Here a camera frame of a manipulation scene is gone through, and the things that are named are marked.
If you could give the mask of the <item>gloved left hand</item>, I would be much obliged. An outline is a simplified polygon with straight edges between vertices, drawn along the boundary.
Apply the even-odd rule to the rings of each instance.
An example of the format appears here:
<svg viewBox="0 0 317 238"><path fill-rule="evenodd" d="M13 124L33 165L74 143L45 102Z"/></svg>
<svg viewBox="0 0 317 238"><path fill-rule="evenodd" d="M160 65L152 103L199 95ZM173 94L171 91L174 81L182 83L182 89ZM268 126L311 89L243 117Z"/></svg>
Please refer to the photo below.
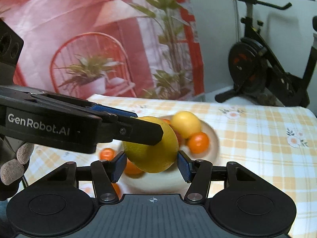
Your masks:
<svg viewBox="0 0 317 238"><path fill-rule="evenodd" d="M1 135L1 201L17 193L33 150L32 143Z"/></svg>

